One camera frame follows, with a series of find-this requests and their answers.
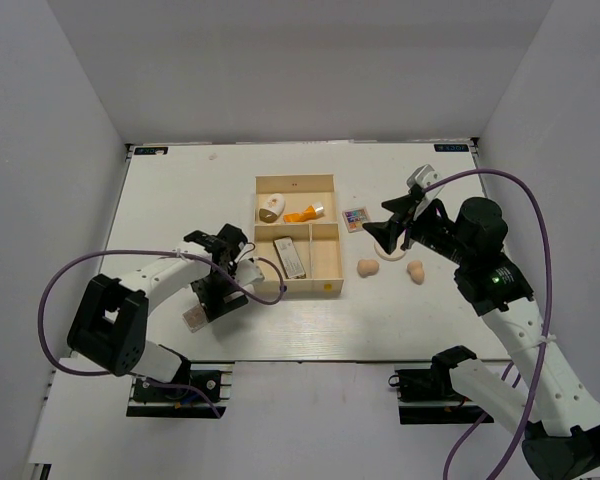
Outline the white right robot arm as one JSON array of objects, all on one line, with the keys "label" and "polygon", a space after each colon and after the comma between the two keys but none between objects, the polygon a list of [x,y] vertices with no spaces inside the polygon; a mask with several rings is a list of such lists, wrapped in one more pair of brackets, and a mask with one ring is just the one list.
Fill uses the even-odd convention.
[{"label": "white right robot arm", "polygon": [[385,253],[419,243],[451,260],[462,297],[495,334],[528,388],[495,378],[464,346],[436,354],[431,384],[441,397],[462,395],[509,431],[539,479],[575,479],[600,467],[600,403],[570,367],[520,269],[504,252],[508,226],[492,200],[465,200],[454,220],[423,193],[387,200],[384,222],[366,222]]}]

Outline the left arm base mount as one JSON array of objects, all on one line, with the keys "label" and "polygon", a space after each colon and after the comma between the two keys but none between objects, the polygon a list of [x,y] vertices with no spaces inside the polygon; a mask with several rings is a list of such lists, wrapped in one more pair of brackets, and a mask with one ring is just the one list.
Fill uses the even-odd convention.
[{"label": "left arm base mount", "polygon": [[232,387],[232,364],[193,363],[187,388],[159,385],[135,378],[126,408],[130,418],[220,419],[227,408]]}]

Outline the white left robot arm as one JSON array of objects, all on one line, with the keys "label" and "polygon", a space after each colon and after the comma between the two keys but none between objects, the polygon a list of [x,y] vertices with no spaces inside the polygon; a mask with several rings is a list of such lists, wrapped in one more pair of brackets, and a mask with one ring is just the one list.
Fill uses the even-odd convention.
[{"label": "white left robot arm", "polygon": [[182,289],[194,294],[193,313],[216,320],[248,303],[234,284],[237,257],[248,239],[226,224],[215,235],[196,230],[175,250],[116,278],[99,274],[87,285],[67,341],[71,349],[115,376],[157,381],[168,398],[191,387],[190,361],[147,340],[150,314]]}]

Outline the white gold sunscreen bottle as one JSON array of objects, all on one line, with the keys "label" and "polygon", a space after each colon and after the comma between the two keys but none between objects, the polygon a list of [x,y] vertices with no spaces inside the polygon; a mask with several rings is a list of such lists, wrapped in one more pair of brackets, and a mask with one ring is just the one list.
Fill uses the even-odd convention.
[{"label": "white gold sunscreen bottle", "polygon": [[286,206],[285,197],[280,193],[269,195],[258,209],[260,221],[270,224],[279,220]]}]

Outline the orange cream tube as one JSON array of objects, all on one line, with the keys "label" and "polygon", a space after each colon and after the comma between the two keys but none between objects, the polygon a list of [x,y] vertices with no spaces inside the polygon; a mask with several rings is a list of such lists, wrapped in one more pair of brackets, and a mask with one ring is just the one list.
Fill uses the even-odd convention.
[{"label": "orange cream tube", "polygon": [[285,223],[302,223],[310,220],[316,220],[324,215],[324,205],[321,202],[316,202],[309,205],[302,212],[294,212],[285,214],[283,220]]}]

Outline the dark gold makeup box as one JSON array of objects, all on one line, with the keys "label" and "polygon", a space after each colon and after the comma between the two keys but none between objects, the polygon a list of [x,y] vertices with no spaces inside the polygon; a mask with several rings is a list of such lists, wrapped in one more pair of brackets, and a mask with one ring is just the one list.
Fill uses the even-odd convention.
[{"label": "dark gold makeup box", "polygon": [[280,264],[287,279],[304,279],[306,271],[291,237],[273,241]]}]

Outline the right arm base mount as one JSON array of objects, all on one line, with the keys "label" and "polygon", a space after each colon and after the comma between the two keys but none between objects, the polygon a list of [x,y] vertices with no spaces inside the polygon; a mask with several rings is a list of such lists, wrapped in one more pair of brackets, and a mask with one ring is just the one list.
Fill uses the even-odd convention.
[{"label": "right arm base mount", "polygon": [[484,411],[435,380],[430,369],[396,370],[388,385],[397,393],[401,425],[469,425]]}]

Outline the round white powder puff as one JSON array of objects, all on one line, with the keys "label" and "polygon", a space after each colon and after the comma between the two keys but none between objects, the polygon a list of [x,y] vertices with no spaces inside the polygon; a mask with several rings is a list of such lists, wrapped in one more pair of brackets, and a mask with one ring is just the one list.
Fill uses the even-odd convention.
[{"label": "round white powder puff", "polygon": [[400,248],[396,248],[392,253],[385,252],[377,241],[374,242],[374,251],[382,260],[389,262],[401,260],[406,256],[406,251]]}]

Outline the colourful eyeshadow palette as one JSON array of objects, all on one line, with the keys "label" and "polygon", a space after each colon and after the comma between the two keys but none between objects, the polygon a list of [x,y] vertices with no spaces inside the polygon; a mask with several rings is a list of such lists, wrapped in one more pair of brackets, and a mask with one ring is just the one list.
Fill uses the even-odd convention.
[{"label": "colourful eyeshadow palette", "polygon": [[362,231],[363,225],[370,221],[369,213],[365,207],[344,210],[342,216],[349,233]]}]

